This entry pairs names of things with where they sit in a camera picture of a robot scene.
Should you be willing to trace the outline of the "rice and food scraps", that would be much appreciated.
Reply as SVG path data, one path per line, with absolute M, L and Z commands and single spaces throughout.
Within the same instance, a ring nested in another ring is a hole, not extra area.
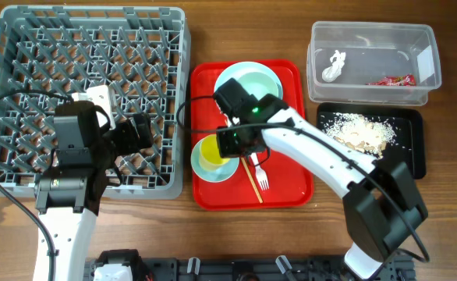
M 393 126 L 381 119 L 337 112 L 332 121 L 320 121 L 320 124 L 324 125 L 323 131 L 340 144 L 377 158 L 383 158 L 387 146 L 395 143 Z

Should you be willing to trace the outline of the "white plastic wrapper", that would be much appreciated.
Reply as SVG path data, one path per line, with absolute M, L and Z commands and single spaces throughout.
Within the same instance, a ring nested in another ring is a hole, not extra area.
M 345 65 L 346 53 L 335 50 L 335 53 L 330 58 L 331 65 L 323 70 L 321 77 L 324 82 L 334 82 L 341 74 L 342 68 Z

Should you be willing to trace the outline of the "yellow plastic cup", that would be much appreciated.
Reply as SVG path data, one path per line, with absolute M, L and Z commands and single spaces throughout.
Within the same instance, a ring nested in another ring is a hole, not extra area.
M 215 171 L 229 162 L 228 158 L 220 156 L 217 135 L 210 134 L 200 141 L 200 167 L 206 171 Z

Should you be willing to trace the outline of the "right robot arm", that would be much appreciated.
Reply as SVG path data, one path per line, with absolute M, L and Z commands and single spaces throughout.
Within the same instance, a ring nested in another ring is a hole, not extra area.
M 340 144 L 308 123 L 272 94 L 256 98 L 231 78 L 213 94 L 231 126 L 216 130 L 220 155 L 238 158 L 254 152 L 279 152 L 324 181 L 342 199 L 352 246 L 344 256 L 351 275 L 371 279 L 412 237 L 427 262 L 416 234 L 428 210 L 404 162 L 377 160 Z

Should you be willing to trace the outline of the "large light blue plate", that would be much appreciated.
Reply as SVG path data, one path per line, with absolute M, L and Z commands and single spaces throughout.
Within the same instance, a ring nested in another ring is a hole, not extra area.
M 214 86 L 214 91 L 216 91 L 223 83 L 225 83 L 227 80 L 230 80 L 233 78 L 234 80 L 240 76 L 242 76 L 244 73 L 249 73 L 249 72 L 262 72 L 262 73 L 268 73 L 269 75 L 275 76 L 278 80 L 278 76 L 274 71 L 272 71 L 270 68 L 267 66 L 258 63 L 258 62 L 237 62 L 225 70 L 221 72 L 221 74 L 218 76 L 215 86 Z M 280 81 L 281 85 L 281 90 L 282 90 L 282 98 L 283 99 L 283 88 L 282 88 L 282 83 Z

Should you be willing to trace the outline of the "wooden chopstick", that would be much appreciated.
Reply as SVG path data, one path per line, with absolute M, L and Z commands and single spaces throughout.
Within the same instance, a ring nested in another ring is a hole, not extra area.
M 248 177 L 248 179 L 250 181 L 250 184 L 251 184 L 251 186 L 253 188 L 253 191 L 254 191 L 255 195 L 257 196 L 257 200 L 259 201 L 260 204 L 262 204 L 264 202 L 263 198 L 261 197 L 260 191 L 258 190 L 257 185 L 255 184 L 255 181 L 253 179 L 253 176 L 252 176 L 252 174 L 250 172 L 250 169 L 249 169 L 249 167 L 247 165 L 247 162 L 246 162 L 245 158 L 241 157 L 240 161 L 243 164 L 244 170 L 245 170 L 245 172 L 247 174 L 247 177 Z

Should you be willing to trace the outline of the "small light blue bowl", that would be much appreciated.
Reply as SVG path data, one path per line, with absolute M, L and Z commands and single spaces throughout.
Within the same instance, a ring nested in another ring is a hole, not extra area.
M 190 163 L 194 173 L 197 176 L 199 176 L 202 180 L 207 181 L 209 183 L 220 183 L 232 177 L 239 167 L 239 160 L 237 158 L 228 158 L 229 162 L 226 165 L 222 166 L 220 169 L 217 169 L 215 171 L 206 171 L 200 167 L 199 146 L 201 140 L 199 140 L 195 144 L 190 156 Z

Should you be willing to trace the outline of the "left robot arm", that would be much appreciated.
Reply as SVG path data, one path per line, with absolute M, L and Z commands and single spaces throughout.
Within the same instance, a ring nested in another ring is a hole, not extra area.
M 50 165 L 37 183 L 35 208 L 39 231 L 35 280 L 81 280 L 102 195 L 110 182 L 107 170 L 116 170 L 119 156 L 153 146 L 151 118 L 135 113 L 111 126 L 101 125 L 104 110 L 91 101 L 74 101 L 55 109 Z

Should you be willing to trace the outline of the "mint green bowl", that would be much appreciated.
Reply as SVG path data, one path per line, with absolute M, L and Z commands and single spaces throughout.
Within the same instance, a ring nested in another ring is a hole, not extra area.
M 236 81 L 248 94 L 253 95 L 257 100 L 261 100 L 268 94 L 276 98 L 282 98 L 280 81 L 268 73 L 244 73 L 242 76 L 236 78 Z

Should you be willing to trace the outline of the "white plastic fork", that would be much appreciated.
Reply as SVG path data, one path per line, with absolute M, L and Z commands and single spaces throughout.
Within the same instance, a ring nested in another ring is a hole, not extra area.
M 268 182 L 268 177 L 267 173 L 264 171 L 264 169 L 261 168 L 260 162 L 258 160 L 257 154 L 252 153 L 250 155 L 250 159 L 255 167 L 255 175 L 257 178 L 257 182 L 260 185 L 261 190 L 268 190 L 269 189 L 269 182 Z

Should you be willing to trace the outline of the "red snack wrapper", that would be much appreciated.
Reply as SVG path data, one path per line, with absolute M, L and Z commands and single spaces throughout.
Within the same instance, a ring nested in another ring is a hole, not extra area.
M 415 77 L 412 74 L 405 76 L 386 76 L 379 81 L 367 83 L 373 86 L 416 86 Z

